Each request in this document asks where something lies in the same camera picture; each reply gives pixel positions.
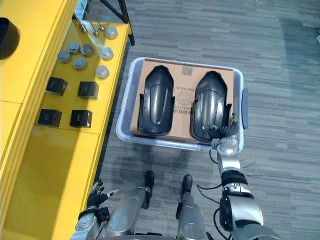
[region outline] round knob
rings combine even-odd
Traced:
[[[95,75],[100,79],[106,79],[109,76],[109,70],[106,66],[97,66],[95,69]]]
[[[118,36],[117,29],[114,26],[109,26],[104,34],[108,39],[115,39]]]
[[[90,57],[94,54],[94,48],[90,44],[84,44],[80,51],[86,57]]]
[[[112,52],[112,49],[110,47],[104,47],[101,49],[99,55],[103,60],[110,60],[113,58],[114,53]]]
[[[67,50],[62,50],[58,54],[58,60],[60,63],[63,63],[63,64],[70,62],[71,60],[70,52],[68,52]]]
[[[76,41],[72,41],[68,44],[67,49],[71,54],[77,54],[80,52],[80,45]]]
[[[83,56],[77,57],[75,60],[73,60],[72,66],[77,70],[82,70],[86,68],[87,62]]]

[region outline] cardboard box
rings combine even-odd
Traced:
[[[140,108],[140,94],[144,94],[145,81],[154,67],[163,65],[169,69],[173,78],[174,110],[171,131],[165,136],[152,137],[163,140],[173,140],[189,143],[200,143],[190,135],[191,107],[195,99],[195,90],[198,82],[209,71],[221,74],[226,86],[226,104],[232,104],[230,112],[233,112],[234,102],[234,72],[231,69],[195,66],[191,64],[177,64],[169,61],[144,60],[140,75],[138,91],[135,98],[130,131],[137,136],[147,136],[138,131],[138,116]]]

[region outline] gray plastic bin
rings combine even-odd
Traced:
[[[138,57],[130,65],[129,78],[127,80],[122,103],[121,111],[116,123],[116,134],[117,136],[125,141],[136,144],[153,145],[160,147],[193,150],[193,151],[209,151],[210,146],[196,144],[196,143],[186,143],[178,142],[172,140],[161,140],[152,139],[143,136],[135,136],[130,132],[130,124],[134,111],[138,85],[140,80],[140,74],[142,70],[142,65],[145,59],[159,60],[163,59],[148,58],[148,57]],[[248,91],[244,90],[244,76],[236,68],[225,67],[218,65],[207,65],[207,64],[197,64],[191,62],[181,62],[181,61],[168,61],[172,63],[179,64],[192,64],[195,66],[205,66],[214,68],[224,68],[233,70],[233,111],[236,113],[239,122],[238,140],[240,151],[244,148],[244,128],[248,128]]]

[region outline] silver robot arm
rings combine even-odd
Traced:
[[[264,226],[262,211],[251,192],[239,161],[239,144],[235,136],[214,140],[222,185],[220,225],[234,240],[281,240]]]

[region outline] yellow table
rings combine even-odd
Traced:
[[[94,54],[85,57],[87,67],[84,70],[75,70],[72,61],[57,61],[53,69],[51,76],[64,79],[68,85],[63,96],[45,93],[37,114],[40,109],[59,110],[62,112],[60,124],[58,128],[37,125],[38,118],[33,122],[4,222],[4,240],[69,239],[78,214],[85,207],[106,133],[130,26],[102,23],[105,28],[114,26],[117,29],[118,36],[109,40],[103,32],[95,37],[88,22],[84,24],[89,33],[82,33],[78,23],[72,22],[61,49],[65,50],[69,42],[76,41],[80,45],[91,44]],[[111,60],[99,58],[103,46],[112,49],[114,56]],[[81,56],[81,53],[71,55],[72,60]],[[106,79],[95,76],[99,65],[107,66],[110,73]],[[98,83],[98,99],[78,97],[80,81]],[[90,110],[91,127],[71,127],[72,110]]]
[[[0,230],[27,140],[77,0],[1,0],[1,17],[19,30],[15,52],[0,60]]]

